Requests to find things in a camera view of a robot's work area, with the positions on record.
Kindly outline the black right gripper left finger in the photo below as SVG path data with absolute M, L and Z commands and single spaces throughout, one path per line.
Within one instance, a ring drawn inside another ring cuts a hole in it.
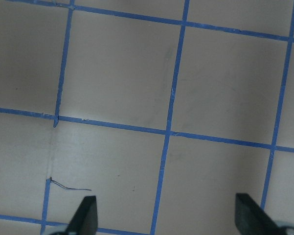
M 98 229 L 96 196 L 85 196 L 65 229 L 66 235 L 95 235 Z

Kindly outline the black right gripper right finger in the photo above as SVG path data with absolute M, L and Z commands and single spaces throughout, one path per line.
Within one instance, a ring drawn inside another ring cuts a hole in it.
M 247 193 L 235 195 L 235 225 L 241 235 L 285 234 Z

